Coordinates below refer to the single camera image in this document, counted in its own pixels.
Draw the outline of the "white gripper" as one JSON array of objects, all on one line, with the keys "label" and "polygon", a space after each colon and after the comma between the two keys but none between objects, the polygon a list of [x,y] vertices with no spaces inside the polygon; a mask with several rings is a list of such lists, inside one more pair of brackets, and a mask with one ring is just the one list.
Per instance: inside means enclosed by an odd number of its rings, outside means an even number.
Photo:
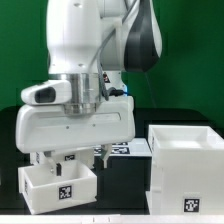
[{"label": "white gripper", "polygon": [[135,136],[133,109],[131,96],[111,97],[95,113],[72,116],[64,113],[62,105],[24,105],[16,120],[16,146],[22,153],[46,151],[50,172],[60,176],[62,166],[51,151],[103,145],[101,160],[107,167],[111,144],[131,141]]}]

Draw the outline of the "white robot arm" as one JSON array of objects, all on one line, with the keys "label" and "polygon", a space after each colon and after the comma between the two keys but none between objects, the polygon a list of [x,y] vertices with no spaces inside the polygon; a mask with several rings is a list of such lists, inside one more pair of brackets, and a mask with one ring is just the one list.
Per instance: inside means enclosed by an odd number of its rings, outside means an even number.
[{"label": "white robot arm", "polygon": [[115,143],[135,136],[134,100],[122,72],[145,73],[162,38],[153,0],[48,0],[47,81],[21,93],[16,146],[22,153]]}]

